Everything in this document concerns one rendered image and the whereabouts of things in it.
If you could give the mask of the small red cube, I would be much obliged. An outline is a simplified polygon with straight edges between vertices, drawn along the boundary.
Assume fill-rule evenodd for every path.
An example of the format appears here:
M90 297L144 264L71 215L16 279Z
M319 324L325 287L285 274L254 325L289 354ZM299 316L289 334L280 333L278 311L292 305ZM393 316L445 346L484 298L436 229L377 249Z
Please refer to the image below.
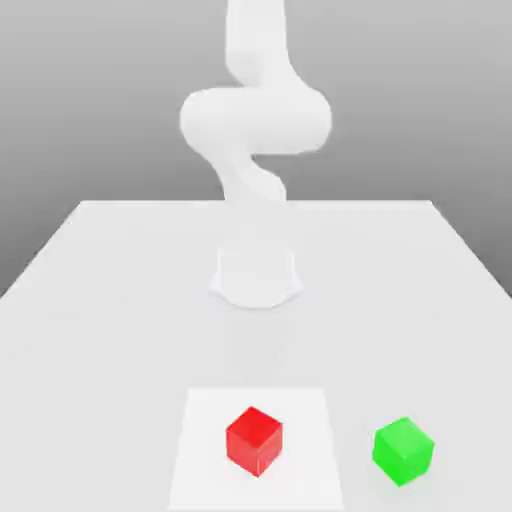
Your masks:
M250 406L225 430L227 458L260 477L281 454L283 424Z

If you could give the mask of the small green cube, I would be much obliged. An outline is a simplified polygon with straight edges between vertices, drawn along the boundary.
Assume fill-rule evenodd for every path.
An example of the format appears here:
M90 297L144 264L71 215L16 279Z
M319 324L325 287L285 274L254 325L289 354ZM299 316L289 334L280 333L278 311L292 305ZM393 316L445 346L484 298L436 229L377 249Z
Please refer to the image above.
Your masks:
M409 417L402 417L376 430L372 460L401 487L426 473L434 446Z

